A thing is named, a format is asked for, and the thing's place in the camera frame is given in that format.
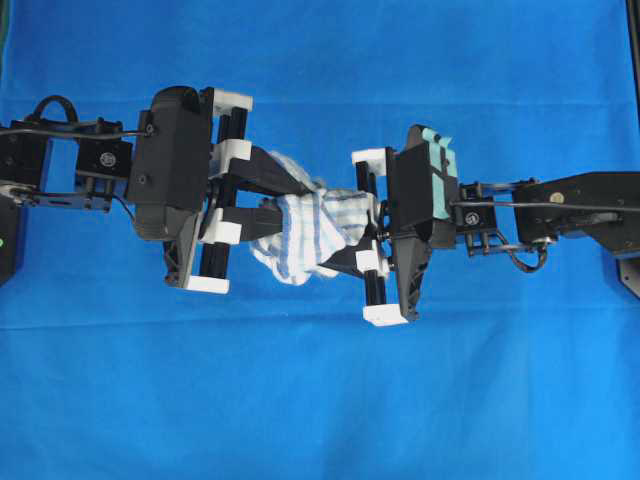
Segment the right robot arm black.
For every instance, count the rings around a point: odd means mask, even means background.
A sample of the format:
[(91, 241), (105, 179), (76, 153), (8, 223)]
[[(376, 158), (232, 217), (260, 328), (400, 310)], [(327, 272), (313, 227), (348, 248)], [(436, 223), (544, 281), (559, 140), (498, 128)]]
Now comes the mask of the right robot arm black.
[(636, 172), (462, 184), (447, 140), (423, 125), (409, 129), (403, 150), (357, 151), (352, 161), (358, 189), (376, 195), (383, 177), (387, 197), (368, 208), (359, 243), (323, 265), (363, 279), (363, 316), (376, 326), (416, 320), (432, 254), (459, 244), (469, 256), (507, 254), (532, 273), (559, 237), (590, 237), (615, 257), (619, 281), (639, 292)]

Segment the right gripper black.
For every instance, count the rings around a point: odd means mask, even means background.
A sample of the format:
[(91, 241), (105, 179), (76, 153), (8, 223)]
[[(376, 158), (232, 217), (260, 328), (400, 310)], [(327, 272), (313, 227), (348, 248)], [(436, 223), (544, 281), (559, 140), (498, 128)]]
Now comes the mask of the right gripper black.
[(455, 246), (454, 208), (449, 221), (433, 217), (432, 169), (423, 125), (409, 128), (406, 146), (352, 154), (357, 187), (364, 196), (366, 224), (357, 245), (346, 246), (320, 264), (364, 277), (363, 318), (374, 326), (417, 319), (425, 270), (435, 249)]

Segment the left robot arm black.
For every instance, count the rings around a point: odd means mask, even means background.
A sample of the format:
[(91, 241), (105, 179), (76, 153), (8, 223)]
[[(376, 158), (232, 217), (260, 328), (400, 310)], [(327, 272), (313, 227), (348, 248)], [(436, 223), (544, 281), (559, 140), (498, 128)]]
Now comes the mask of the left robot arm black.
[(239, 192), (276, 198), (309, 187), (245, 135), (253, 102), (218, 88), (156, 93), (133, 127), (84, 120), (61, 95), (1, 129), (1, 278), (21, 266), (35, 208), (108, 213), (120, 205), (136, 235), (161, 246), (173, 288), (224, 293), (230, 248), (275, 234), (274, 209), (245, 209)]

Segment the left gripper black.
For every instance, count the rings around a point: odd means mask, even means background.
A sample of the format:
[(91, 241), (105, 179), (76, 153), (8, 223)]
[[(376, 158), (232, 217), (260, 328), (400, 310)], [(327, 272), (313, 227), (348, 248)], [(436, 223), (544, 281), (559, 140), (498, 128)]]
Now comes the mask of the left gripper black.
[[(269, 196), (313, 191), (273, 155), (244, 139), (252, 109), (248, 95), (173, 86), (156, 93), (140, 114), (143, 134), (136, 141), (126, 199), (135, 207), (136, 234), (161, 243), (165, 282), (172, 288), (228, 293), (230, 245), (282, 231), (278, 208), (215, 207), (206, 217), (213, 178)], [(208, 245), (195, 274), (200, 241)]]

